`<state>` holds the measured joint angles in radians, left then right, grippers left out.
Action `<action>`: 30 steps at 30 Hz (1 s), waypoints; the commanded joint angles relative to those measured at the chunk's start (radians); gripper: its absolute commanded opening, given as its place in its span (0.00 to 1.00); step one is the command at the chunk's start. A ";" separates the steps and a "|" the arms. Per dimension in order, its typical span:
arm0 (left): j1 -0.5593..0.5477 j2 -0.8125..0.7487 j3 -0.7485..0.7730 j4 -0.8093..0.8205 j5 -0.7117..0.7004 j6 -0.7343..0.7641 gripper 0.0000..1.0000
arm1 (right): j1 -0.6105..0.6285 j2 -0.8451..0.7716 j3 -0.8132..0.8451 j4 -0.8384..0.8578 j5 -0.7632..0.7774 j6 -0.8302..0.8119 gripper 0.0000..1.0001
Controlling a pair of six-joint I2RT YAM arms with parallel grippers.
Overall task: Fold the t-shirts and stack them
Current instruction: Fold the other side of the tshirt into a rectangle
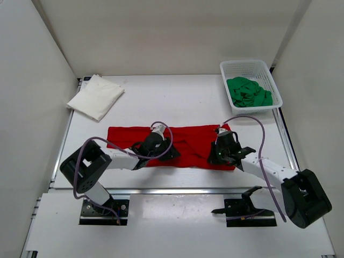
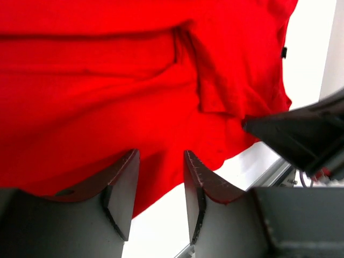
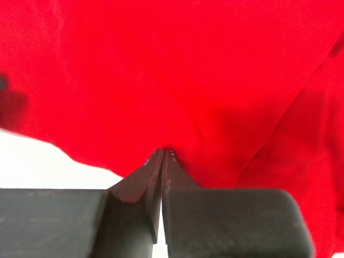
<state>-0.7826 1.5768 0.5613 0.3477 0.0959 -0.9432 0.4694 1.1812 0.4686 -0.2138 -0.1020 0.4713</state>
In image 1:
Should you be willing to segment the red t shirt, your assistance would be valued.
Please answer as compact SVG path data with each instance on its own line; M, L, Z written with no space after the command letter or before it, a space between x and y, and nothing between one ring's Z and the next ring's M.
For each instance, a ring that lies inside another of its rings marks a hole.
M199 168L207 170L232 171L234 166L209 164L207 158L211 150L211 142L216 139L217 125L172 127L173 146L181 156L168 161L152 160L148 167ZM151 132L149 127L109 127L107 140L122 149L143 141Z

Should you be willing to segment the green t shirt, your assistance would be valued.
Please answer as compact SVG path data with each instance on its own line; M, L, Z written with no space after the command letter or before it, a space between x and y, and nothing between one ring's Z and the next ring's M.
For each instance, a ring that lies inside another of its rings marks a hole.
M244 77L227 79L226 84L232 102L237 108L253 108L273 105L272 93L257 82Z

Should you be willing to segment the white t shirt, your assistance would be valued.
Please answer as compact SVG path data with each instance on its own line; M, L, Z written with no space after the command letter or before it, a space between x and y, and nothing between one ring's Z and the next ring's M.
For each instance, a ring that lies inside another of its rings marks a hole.
M124 92L121 86L93 75L86 86L67 103L67 108L99 122Z

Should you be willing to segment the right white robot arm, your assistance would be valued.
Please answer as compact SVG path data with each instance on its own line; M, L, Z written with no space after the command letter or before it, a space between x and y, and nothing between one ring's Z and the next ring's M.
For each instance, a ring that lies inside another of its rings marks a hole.
M236 132L219 128L211 144L208 162L236 169L265 180L267 186L255 186L213 214L226 214L231 220L252 218L264 211L280 212L299 228L309 225L332 210L315 173L280 166L250 147L241 147Z

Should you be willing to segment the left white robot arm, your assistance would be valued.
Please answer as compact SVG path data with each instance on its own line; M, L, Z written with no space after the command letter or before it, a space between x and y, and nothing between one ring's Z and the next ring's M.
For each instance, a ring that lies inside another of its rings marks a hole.
M60 172L78 196L89 199L99 214L107 215L114 208L114 200L99 183L107 169L138 170L150 161L166 162L180 156L171 138L157 131L151 132L144 141L135 142L123 150L102 148L92 139L61 163Z

